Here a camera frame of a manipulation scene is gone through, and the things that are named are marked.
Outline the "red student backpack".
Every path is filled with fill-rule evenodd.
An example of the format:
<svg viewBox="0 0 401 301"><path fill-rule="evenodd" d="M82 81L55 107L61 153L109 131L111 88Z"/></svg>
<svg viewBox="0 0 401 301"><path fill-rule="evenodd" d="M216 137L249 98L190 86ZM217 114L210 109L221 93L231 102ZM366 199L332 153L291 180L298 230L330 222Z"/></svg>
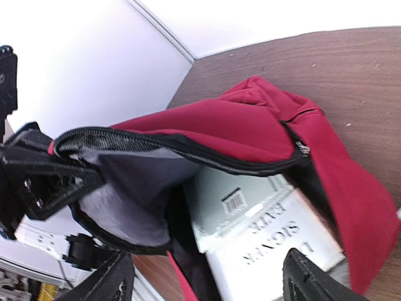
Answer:
<svg viewBox="0 0 401 301"><path fill-rule="evenodd" d="M323 111L259 77L216 99L71 130L49 153L103 177L101 187L70 204L73 218L104 244L168 256L187 300L223 300L207 252L198 250L183 188L202 167L283 175L342 247L344 260L324 272L362 296L400 231L391 195L349 156Z"/></svg>

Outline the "white book pink flowers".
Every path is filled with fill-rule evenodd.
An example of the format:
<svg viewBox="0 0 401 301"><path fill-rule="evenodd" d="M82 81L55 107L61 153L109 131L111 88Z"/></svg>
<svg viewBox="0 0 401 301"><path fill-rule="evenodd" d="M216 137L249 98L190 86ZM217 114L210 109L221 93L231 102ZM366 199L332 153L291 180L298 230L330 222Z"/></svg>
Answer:
<svg viewBox="0 0 401 301"><path fill-rule="evenodd" d="M283 262L292 248L326 272L345 258L328 224L297 189L207 252L221 299L280 299Z"/></svg>

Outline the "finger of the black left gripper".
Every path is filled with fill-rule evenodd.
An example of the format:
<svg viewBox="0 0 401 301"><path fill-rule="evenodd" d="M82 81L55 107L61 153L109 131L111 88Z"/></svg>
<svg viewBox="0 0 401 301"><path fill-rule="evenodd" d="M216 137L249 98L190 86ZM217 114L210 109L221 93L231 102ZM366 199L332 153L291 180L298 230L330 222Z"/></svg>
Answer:
<svg viewBox="0 0 401 301"><path fill-rule="evenodd" d="M49 154L51 143L31 122L1 146L1 219L47 219L102 186L97 168Z"/></svg>

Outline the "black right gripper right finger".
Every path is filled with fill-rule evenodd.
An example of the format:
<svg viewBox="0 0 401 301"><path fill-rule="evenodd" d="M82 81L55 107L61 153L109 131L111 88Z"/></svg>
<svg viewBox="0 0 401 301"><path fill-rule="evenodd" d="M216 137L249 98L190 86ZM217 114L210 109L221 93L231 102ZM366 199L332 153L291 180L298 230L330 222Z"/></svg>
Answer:
<svg viewBox="0 0 401 301"><path fill-rule="evenodd" d="M296 248L283 263L285 301L362 301L367 298L342 285Z"/></svg>

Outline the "white grey barcode book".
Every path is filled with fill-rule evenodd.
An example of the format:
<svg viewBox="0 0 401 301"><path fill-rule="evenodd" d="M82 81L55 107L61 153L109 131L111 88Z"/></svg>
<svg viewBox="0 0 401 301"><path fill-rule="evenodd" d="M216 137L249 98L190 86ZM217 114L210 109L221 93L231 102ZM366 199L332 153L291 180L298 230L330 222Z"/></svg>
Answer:
<svg viewBox="0 0 401 301"><path fill-rule="evenodd" d="M201 253L220 247L294 190L281 174L235 176L209 167L200 168L183 188Z"/></svg>

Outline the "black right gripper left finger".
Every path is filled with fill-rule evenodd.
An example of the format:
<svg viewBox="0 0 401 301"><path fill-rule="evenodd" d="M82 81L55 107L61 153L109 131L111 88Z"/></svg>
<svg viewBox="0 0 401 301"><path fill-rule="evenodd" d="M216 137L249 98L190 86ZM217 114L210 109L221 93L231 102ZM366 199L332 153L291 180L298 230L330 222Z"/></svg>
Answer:
<svg viewBox="0 0 401 301"><path fill-rule="evenodd" d="M58 301L132 300L135 269L129 253L116 252L99 269Z"/></svg>

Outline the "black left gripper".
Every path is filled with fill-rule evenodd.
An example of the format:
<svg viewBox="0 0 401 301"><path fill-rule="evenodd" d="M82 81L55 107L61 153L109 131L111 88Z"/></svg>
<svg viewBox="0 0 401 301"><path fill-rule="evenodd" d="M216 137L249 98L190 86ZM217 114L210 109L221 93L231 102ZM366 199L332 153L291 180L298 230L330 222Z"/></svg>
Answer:
<svg viewBox="0 0 401 301"><path fill-rule="evenodd" d="M3 141L6 134L6 119L17 110L16 70L18 57L9 45L1 46L1 156L4 154ZM1 236L15 238L12 226L13 209L8 205L11 189L1 167Z"/></svg>

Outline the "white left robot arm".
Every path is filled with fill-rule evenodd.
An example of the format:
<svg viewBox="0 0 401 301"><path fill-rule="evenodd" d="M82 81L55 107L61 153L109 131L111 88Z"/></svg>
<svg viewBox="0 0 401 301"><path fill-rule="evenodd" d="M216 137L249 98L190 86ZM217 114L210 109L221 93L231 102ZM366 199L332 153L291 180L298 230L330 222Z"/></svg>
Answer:
<svg viewBox="0 0 401 301"><path fill-rule="evenodd" d="M1 47L1 137L8 131L7 116L18 108L16 72L18 58L10 46ZM95 270L85 270L63 259L69 252L67 236L50 233L24 222L20 240L10 240L1 230L1 269L26 278L62 287L75 287Z"/></svg>

